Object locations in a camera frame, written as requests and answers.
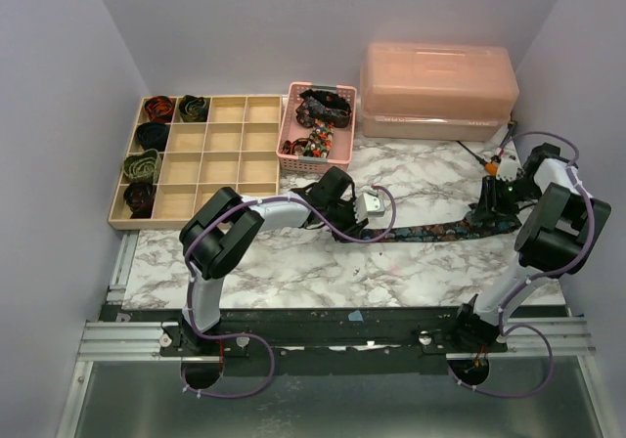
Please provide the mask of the navy floral tie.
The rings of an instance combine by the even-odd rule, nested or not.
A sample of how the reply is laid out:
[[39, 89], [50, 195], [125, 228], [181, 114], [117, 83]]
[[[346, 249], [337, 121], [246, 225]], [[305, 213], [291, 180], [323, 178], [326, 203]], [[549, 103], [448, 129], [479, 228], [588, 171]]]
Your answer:
[[522, 226], [516, 213], [498, 213], [480, 207], [477, 203], [469, 205], [469, 211], [462, 220], [419, 226], [397, 227], [391, 229], [383, 238], [379, 236], [384, 229], [363, 229], [360, 238], [379, 240], [380, 242], [448, 242], [471, 241], [514, 233]]

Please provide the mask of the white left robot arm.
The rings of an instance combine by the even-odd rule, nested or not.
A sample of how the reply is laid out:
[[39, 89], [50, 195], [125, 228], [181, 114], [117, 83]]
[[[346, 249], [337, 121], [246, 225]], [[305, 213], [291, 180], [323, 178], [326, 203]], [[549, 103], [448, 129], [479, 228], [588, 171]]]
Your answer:
[[183, 316], [183, 342], [197, 355], [217, 340], [219, 302], [226, 276], [244, 258], [258, 234], [284, 228], [330, 225], [334, 235], [358, 238], [369, 213], [381, 209], [375, 195], [357, 195], [353, 180], [337, 167], [303, 188], [279, 196], [251, 197], [220, 188], [183, 227], [179, 241], [190, 270]]

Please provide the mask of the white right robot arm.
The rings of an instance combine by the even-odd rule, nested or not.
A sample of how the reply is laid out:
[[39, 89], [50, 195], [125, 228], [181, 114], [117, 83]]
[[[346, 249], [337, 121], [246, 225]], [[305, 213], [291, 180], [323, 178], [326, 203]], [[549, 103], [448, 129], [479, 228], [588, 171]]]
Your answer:
[[578, 177], [576, 164], [560, 148], [544, 143], [534, 148], [513, 175], [485, 176], [469, 222], [482, 229], [498, 218], [516, 217], [519, 205], [533, 200], [532, 211], [514, 242], [514, 258], [497, 282], [459, 309], [450, 339], [469, 352], [500, 334], [504, 321], [534, 291], [565, 274], [577, 273], [610, 216], [610, 205], [592, 197]]

